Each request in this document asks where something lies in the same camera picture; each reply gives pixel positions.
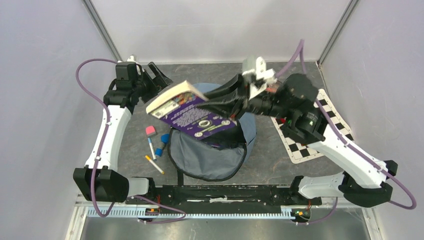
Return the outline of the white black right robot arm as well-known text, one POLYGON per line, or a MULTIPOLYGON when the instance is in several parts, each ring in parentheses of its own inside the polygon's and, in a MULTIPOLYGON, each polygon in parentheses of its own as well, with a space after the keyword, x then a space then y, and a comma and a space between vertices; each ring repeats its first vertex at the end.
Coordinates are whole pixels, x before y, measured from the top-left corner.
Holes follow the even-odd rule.
POLYGON ((343 197, 360 207, 371 208, 391 200, 393 188, 387 179, 394 176, 395 161, 381 161, 360 149, 332 123, 317 97, 319 90, 301 73, 291 74, 274 91, 269 83, 236 75, 219 88, 206 93, 199 108, 224 118, 237 120, 245 113, 285 119, 284 136, 313 149, 338 165, 342 172, 321 177, 296 176, 289 189, 289 199, 302 204, 307 199, 343 197))

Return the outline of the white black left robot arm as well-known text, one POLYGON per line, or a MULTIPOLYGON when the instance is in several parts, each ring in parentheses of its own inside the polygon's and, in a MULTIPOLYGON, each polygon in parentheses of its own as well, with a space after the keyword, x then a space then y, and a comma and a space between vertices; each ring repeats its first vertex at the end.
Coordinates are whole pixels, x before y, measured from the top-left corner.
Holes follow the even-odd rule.
POLYGON ((154 62, 147 66, 154 76, 135 61, 116 62, 116 77, 110 83, 102 99, 86 89, 80 78, 81 63, 75 78, 78 85, 102 108, 102 120, 96 142, 84 167, 75 168, 73 180, 87 201, 123 203, 126 201, 130 183, 118 173, 118 156, 123 135, 139 101, 147 103, 173 81, 154 62))

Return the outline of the purple paperback book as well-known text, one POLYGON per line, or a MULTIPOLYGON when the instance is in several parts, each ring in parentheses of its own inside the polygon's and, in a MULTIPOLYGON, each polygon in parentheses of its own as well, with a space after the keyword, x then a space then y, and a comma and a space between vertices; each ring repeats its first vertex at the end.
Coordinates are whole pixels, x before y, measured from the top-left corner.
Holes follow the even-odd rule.
POLYGON ((238 125, 236 121, 197 107, 206 101, 203 93, 185 80, 157 96, 146 107, 146 113, 197 140, 238 125))

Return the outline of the blue fabric backpack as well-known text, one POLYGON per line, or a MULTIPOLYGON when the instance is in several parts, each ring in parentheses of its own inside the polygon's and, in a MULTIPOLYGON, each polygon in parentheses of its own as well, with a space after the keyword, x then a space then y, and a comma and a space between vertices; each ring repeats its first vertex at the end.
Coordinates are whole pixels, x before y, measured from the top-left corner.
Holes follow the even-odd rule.
POLYGON ((232 178, 247 161, 257 136, 255 117, 245 113, 237 126, 197 140, 175 128, 169 132, 167 153, 172 164, 189 177, 221 182, 232 178), (215 148, 206 142, 215 142, 215 148))

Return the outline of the blue cover paperback book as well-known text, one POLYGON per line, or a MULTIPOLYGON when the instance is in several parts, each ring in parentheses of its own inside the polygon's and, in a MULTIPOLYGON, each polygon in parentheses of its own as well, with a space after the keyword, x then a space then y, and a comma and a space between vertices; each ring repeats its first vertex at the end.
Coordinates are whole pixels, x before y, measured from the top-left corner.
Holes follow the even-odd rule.
POLYGON ((217 142, 212 142, 212 141, 206 141, 205 143, 207 143, 208 145, 214 147, 214 148, 222 148, 223 146, 217 142))

